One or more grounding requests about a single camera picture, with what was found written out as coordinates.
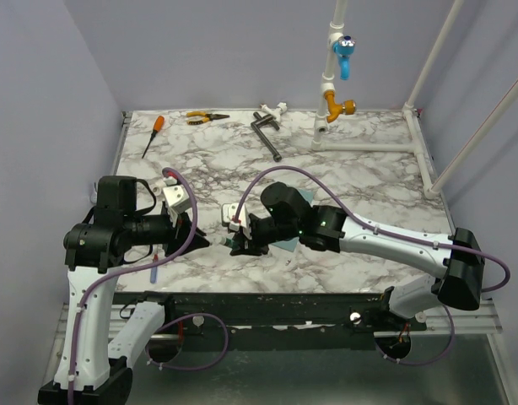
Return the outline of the teal paper envelope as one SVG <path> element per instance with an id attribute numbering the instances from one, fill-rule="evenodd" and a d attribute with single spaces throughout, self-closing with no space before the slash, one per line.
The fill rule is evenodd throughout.
<path id="1" fill-rule="evenodd" d="M 303 190 L 303 189 L 299 189 L 298 192 L 309 204 L 312 204 L 313 196 L 314 196 L 313 192 Z M 293 252 L 297 246 L 298 241 L 299 241 L 299 239 L 297 237 L 295 237 L 290 240 L 282 240 L 279 242 L 275 242 L 272 244 L 272 246 L 275 246 L 275 247 L 285 250 L 285 251 Z"/>

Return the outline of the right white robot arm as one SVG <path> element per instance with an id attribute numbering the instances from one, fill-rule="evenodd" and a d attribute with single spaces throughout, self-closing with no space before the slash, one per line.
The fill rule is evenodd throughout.
<path id="1" fill-rule="evenodd" d="M 461 311 L 480 306 L 484 260 L 475 235 L 458 228 L 452 235 L 425 234 L 350 217 L 341 208 L 313 205 L 282 182 L 263 190 L 268 216 L 259 218 L 245 206 L 221 208 L 224 227 L 233 235 L 231 255 L 262 256 L 268 247 L 297 239 L 313 251 L 358 253 L 416 268 L 424 275 L 385 290 L 377 320 L 389 331 L 419 312 L 446 305 Z"/>

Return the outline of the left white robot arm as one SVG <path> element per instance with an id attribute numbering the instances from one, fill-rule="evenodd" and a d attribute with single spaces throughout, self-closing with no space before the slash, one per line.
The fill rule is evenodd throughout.
<path id="1" fill-rule="evenodd" d="M 64 237 L 68 268 L 68 315 L 64 346 L 53 379 L 40 388 L 40 404 L 123 404 L 133 367 L 155 333 L 169 332 L 176 313 L 159 294 L 143 298 L 127 324 L 109 338 L 118 278 L 148 269 L 132 267 L 125 255 L 136 246 L 160 245 L 162 263 L 209 245 L 198 229 L 197 200 L 176 170 L 162 172 L 165 199 L 160 214 L 137 207 L 138 186 L 145 180 L 107 175 L 97 184 L 97 198 L 85 220 Z"/>

